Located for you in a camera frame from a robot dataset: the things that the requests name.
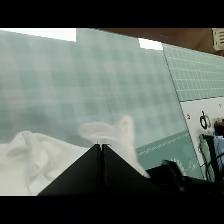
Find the black triangular object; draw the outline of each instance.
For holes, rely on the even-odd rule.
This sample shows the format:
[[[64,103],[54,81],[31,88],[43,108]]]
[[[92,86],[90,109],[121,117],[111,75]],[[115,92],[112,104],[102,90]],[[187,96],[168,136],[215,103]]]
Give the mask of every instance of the black triangular object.
[[[104,180],[107,194],[153,195],[158,193],[150,179],[143,177],[110,147],[103,144]]]
[[[101,148],[94,145],[38,196],[95,194],[101,189]]]

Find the white fabric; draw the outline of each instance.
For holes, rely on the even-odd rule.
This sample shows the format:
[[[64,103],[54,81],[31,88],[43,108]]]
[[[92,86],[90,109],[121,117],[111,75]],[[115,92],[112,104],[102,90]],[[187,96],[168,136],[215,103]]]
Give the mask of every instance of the white fabric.
[[[91,122],[80,126],[80,135],[93,144],[109,144],[111,148],[141,175],[150,177],[138,163],[134,148],[134,122],[130,116],[124,116],[114,125],[103,122]]]
[[[88,148],[23,131],[0,144],[0,195],[37,195]]]

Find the light green plaid fabric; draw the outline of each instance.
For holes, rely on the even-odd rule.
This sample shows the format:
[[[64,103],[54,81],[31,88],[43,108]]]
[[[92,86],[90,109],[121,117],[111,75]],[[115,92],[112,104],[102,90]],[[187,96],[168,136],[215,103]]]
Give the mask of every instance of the light green plaid fabric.
[[[224,59],[163,44],[180,101],[224,96]]]
[[[135,148],[187,130],[163,51],[91,29],[77,29],[76,43],[0,32],[0,142],[29,130],[90,147],[81,124],[124,115],[134,121]]]

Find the brown wooden floor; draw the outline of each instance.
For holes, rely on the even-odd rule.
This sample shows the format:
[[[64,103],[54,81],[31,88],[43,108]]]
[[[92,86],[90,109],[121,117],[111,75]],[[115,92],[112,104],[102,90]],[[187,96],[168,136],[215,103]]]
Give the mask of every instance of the brown wooden floor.
[[[163,43],[222,55],[213,48],[211,28],[97,28],[123,35],[142,37]]]

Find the blue fabric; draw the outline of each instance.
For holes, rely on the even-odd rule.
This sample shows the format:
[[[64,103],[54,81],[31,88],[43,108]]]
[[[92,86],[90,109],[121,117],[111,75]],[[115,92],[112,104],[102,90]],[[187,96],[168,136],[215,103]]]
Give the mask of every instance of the blue fabric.
[[[221,153],[224,153],[224,138],[222,136],[214,137],[214,146],[215,146],[215,154],[216,157]],[[217,159],[219,170],[221,170],[224,166],[224,156],[221,156]]]

